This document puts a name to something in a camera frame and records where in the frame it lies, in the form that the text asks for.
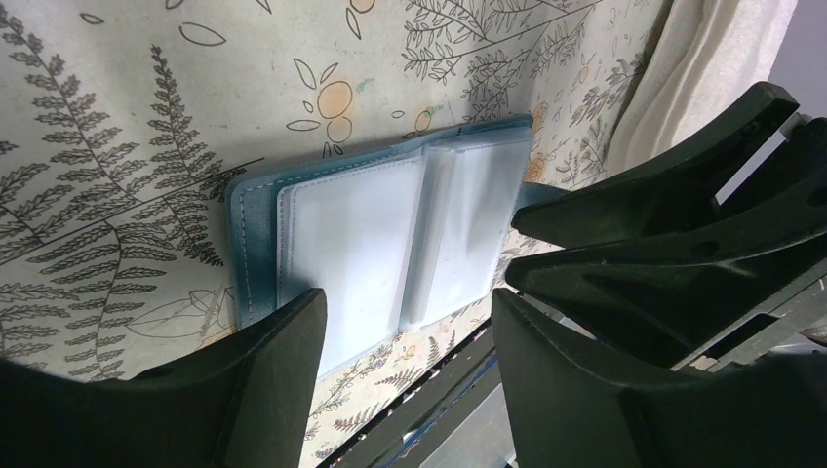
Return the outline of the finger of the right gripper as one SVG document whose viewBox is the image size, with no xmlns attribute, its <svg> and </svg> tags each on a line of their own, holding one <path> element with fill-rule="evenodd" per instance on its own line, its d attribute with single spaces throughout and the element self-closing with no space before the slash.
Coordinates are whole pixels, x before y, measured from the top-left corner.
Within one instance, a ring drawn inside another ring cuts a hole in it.
<svg viewBox="0 0 827 468">
<path fill-rule="evenodd" d="M 784 88 L 755 83 L 677 145 L 585 188 L 524 206 L 511 225 L 566 249 L 692 230 L 717 218 L 716 193 L 799 107 Z"/>
<path fill-rule="evenodd" d="M 520 257 L 505 278 L 650 364 L 747 364 L 826 314 L 826 174 L 683 233 Z"/>
</svg>

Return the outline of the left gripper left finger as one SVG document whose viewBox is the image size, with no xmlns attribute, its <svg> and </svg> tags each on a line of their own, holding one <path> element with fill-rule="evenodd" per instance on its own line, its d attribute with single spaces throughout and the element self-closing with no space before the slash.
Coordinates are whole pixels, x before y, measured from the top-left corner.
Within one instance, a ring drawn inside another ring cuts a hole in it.
<svg viewBox="0 0 827 468">
<path fill-rule="evenodd" d="M 295 467 L 327 323 L 310 289 L 252 326 L 129 380 L 1 364 L 5 467 Z"/>
</svg>

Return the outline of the floral table cloth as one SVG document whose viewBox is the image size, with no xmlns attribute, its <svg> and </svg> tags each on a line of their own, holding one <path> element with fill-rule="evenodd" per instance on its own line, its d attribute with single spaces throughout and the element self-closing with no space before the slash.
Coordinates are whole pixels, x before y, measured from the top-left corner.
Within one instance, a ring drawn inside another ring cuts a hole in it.
<svg viewBox="0 0 827 468">
<path fill-rule="evenodd" d="M 237 331 L 229 182 L 532 117 L 602 179 L 667 1 L 5 1 L 1 357 L 129 379 Z"/>
</svg>

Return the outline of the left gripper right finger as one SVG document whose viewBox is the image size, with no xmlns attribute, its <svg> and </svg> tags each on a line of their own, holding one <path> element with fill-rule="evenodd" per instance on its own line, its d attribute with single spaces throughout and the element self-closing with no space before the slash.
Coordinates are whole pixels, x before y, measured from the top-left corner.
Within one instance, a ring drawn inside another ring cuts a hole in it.
<svg viewBox="0 0 827 468">
<path fill-rule="evenodd" d="M 822 467 L 826 358 L 722 373 L 662 369 L 573 331 L 514 292 L 492 333 L 522 467 Z"/>
</svg>

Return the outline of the blue card holder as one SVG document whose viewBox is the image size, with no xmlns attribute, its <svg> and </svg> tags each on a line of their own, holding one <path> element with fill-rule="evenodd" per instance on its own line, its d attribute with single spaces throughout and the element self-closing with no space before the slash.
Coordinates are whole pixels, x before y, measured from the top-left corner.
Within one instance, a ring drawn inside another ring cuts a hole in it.
<svg viewBox="0 0 827 468">
<path fill-rule="evenodd" d="M 524 179 L 533 123 L 523 114 L 462 125 L 234 180 L 226 196 L 239 326 L 323 290 L 326 376 L 485 297 L 513 214 L 560 195 Z"/>
</svg>

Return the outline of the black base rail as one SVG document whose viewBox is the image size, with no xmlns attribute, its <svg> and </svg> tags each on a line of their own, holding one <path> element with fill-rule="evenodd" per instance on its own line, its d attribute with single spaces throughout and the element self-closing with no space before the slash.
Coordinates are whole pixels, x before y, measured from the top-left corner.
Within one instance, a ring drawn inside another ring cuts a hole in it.
<svg viewBox="0 0 827 468">
<path fill-rule="evenodd" d="M 500 383 L 487 319 L 319 465 L 417 467 Z"/>
</svg>

